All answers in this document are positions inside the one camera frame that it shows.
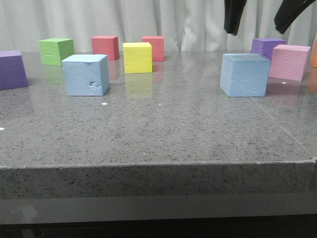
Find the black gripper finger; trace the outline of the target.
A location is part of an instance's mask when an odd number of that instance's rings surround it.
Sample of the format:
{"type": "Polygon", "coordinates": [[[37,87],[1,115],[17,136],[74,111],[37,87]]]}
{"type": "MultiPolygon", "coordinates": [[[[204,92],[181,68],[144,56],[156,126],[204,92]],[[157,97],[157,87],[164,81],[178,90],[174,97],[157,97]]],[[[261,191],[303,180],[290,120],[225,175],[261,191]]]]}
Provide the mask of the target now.
{"type": "Polygon", "coordinates": [[[246,0],[224,0],[224,29],[226,33],[236,36],[246,0]]]}
{"type": "Polygon", "coordinates": [[[284,34],[294,20],[316,0],[284,0],[275,17],[275,29],[284,34]]]}

